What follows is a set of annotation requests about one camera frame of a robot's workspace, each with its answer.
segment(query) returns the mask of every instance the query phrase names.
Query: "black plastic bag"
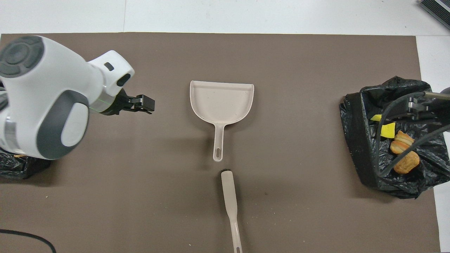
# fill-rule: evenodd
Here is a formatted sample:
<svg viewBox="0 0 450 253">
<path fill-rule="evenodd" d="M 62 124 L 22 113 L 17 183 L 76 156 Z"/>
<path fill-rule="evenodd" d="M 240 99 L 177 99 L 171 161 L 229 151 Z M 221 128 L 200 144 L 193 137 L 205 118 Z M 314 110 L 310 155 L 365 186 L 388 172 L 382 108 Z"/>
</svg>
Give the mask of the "black plastic bag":
<svg viewBox="0 0 450 253">
<path fill-rule="evenodd" d="M 368 119 L 381 114 L 387 103 L 419 91 L 431 91 L 430 85 L 419 80 L 394 77 L 382 85 L 364 87 L 359 93 L 347 94 L 339 106 L 345 139 L 361 183 L 400 199 L 417 198 L 423 191 L 450 180 L 449 155 L 442 134 L 416 149 L 420 164 L 408 174 L 401 175 L 394 170 L 386 176 L 377 173 L 389 165 L 396 155 L 389 149 L 392 139 L 382 137 L 379 163 L 376 164 L 378 122 Z M 428 126 L 397 123 L 396 133 L 399 130 L 418 140 L 428 133 Z"/>
<path fill-rule="evenodd" d="M 25 179 L 50 166 L 51 161 L 31 156 L 14 157 L 0 150 L 0 176 Z"/>
</svg>

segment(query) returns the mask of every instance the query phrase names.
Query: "white brush handle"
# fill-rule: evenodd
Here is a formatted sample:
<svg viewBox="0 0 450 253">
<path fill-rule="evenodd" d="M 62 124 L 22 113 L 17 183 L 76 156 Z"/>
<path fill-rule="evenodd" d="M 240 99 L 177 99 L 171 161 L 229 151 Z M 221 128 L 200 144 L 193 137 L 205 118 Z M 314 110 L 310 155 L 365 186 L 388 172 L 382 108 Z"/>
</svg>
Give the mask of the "white brush handle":
<svg viewBox="0 0 450 253">
<path fill-rule="evenodd" d="M 233 173 L 231 171 L 224 171 L 221 176 L 225 208 L 231 226 L 231 235 L 233 237 L 234 253 L 242 253 L 241 238 L 239 237 L 238 227 L 238 202 L 236 200 Z"/>
<path fill-rule="evenodd" d="M 234 253 L 242 253 L 241 238 L 239 236 L 238 221 L 229 222 L 231 226 L 231 236 L 233 237 Z"/>
</svg>

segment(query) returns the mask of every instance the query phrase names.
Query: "white table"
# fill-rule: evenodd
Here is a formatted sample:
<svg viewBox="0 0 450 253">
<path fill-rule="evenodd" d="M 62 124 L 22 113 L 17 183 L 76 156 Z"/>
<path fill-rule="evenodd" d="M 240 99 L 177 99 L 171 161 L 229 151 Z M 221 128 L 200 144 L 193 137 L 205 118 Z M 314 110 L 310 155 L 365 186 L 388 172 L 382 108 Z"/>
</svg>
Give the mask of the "white table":
<svg viewBox="0 0 450 253">
<path fill-rule="evenodd" d="M 0 35 L 54 32 L 416 36 L 422 80 L 436 92 L 450 86 L 450 30 L 415 0 L 0 1 Z M 434 190 L 441 251 L 450 252 L 450 183 Z"/>
</svg>

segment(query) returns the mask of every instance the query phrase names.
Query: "white dustpan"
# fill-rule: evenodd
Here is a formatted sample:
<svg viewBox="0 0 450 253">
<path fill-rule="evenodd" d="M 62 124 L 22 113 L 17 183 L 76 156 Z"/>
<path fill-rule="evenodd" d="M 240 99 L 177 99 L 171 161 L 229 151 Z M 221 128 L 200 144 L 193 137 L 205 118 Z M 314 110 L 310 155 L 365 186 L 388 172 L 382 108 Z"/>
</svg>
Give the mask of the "white dustpan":
<svg viewBox="0 0 450 253">
<path fill-rule="evenodd" d="M 191 106 L 202 120 L 216 127 L 212 158 L 223 157 L 224 128 L 247 116 L 253 102 L 253 84 L 191 81 Z"/>
</svg>

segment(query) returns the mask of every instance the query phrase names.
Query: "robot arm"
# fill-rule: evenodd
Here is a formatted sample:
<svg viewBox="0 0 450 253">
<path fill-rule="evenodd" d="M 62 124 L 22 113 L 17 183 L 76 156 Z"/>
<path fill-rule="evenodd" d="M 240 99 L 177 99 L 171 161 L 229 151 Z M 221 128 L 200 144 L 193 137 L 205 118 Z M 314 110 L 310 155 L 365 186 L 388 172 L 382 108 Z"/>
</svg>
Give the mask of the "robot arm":
<svg viewBox="0 0 450 253">
<path fill-rule="evenodd" d="M 0 147 L 58 159 L 81 141 L 90 112 L 151 114 L 153 99 L 129 97 L 123 90 L 134 73 L 115 51 L 86 62 L 45 37 L 14 40 L 0 52 L 0 81 L 6 89 L 0 91 Z"/>
</svg>

